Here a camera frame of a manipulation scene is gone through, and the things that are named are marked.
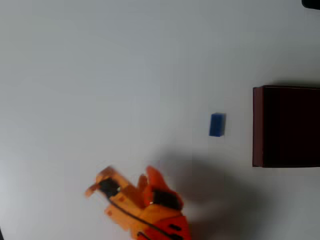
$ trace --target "black object in corner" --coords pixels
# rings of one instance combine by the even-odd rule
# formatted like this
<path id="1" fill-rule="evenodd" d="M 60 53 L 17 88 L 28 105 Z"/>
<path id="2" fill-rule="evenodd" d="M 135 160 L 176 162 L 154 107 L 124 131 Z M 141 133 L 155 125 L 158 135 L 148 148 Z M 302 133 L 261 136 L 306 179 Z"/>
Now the black object in corner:
<path id="1" fill-rule="evenodd" d="M 319 0 L 302 0 L 302 5 L 307 9 L 320 10 L 320 1 Z"/>
<path id="2" fill-rule="evenodd" d="M 1 229 L 0 229 L 0 240 L 4 240 L 4 237 L 2 236 L 2 233 L 1 233 Z"/>

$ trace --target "blue block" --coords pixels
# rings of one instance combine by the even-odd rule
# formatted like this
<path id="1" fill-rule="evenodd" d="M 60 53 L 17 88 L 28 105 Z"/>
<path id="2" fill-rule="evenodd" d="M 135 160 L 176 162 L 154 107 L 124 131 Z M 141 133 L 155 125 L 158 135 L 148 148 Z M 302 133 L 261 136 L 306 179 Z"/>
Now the blue block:
<path id="1" fill-rule="evenodd" d="M 211 115 L 209 136 L 221 137 L 225 131 L 225 119 L 224 113 L 214 113 Z"/>

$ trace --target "white surface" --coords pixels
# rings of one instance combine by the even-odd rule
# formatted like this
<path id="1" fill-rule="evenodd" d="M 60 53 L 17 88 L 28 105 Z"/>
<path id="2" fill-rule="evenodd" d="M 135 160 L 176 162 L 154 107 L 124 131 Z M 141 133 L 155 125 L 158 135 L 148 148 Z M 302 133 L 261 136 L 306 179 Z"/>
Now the white surface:
<path id="1" fill-rule="evenodd" d="M 129 239 L 83 197 L 109 164 L 134 183 L 159 166 L 195 240 L 319 239 L 320 170 L 251 159 L 252 87 L 320 83 L 320 11 L 300 0 L 5 0 L 0 34 L 5 240 Z M 227 114 L 224 138 L 208 137 L 214 112 Z"/>

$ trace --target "dark red box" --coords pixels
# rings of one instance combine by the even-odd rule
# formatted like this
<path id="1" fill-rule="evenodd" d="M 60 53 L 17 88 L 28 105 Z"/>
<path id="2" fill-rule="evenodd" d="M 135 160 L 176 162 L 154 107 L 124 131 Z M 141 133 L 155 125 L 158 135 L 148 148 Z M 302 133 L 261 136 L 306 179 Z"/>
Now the dark red box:
<path id="1" fill-rule="evenodd" d="M 320 88 L 253 88 L 252 165 L 320 167 Z"/>

